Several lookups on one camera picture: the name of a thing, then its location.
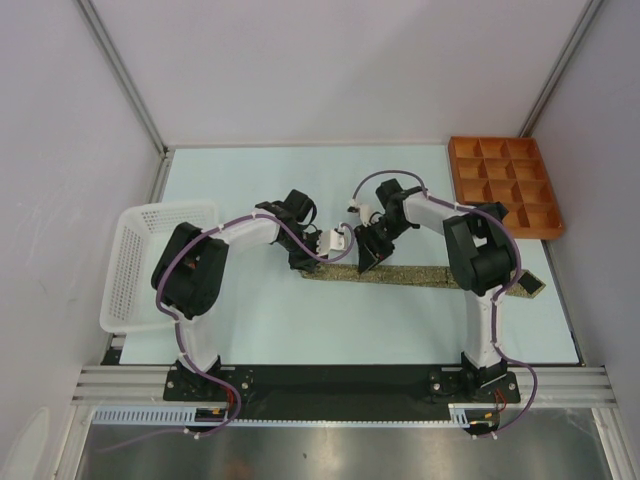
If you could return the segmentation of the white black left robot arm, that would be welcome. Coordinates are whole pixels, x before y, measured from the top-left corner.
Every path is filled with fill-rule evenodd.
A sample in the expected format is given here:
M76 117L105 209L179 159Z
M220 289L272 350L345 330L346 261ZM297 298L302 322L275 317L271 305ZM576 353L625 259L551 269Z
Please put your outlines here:
M197 398L210 399L221 387L213 341L193 323L218 300L229 256L276 244L287 252L290 269L313 273L328 257L320 251L322 231L313 225L316 216L314 201L293 189L283 200L261 202L251 213L210 230L189 222L173 230L151 286L156 306L175 324L178 362L189 370L185 385Z

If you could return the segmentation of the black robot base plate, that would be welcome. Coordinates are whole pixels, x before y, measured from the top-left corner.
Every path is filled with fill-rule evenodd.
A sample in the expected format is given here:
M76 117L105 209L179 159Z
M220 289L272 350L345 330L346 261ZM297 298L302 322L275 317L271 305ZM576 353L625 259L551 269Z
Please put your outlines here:
M451 403L516 404L521 394L515 373L478 384L459 365L215 365L203 377L180 363L166 376L167 401L224 401L237 390L243 403L271 393L405 394Z

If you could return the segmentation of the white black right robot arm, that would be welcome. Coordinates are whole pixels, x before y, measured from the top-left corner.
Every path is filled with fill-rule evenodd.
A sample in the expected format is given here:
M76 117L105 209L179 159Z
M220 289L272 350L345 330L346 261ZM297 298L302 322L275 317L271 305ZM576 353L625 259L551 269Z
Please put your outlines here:
M364 274L390 257L394 241L411 228L442 235L451 275L466 302L461 388L473 401L486 400L507 374L499 341L500 307L506 290L521 274L519 249L503 223L509 210L500 202L447 202L422 186L403 189L395 179L381 183L376 196L383 208L380 215L356 199L348 207L361 220L355 229L358 272Z

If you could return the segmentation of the olive gold patterned tie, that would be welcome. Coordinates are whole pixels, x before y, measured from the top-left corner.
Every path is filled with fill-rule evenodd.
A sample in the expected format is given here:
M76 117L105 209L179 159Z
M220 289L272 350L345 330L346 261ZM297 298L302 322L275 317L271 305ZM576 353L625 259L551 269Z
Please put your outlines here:
M301 272L301 276L317 281L461 289L446 266L381 265L366 273L359 273L355 265L321 264L314 272ZM518 282L508 289L507 295L534 299L545 287L542 280L525 270Z

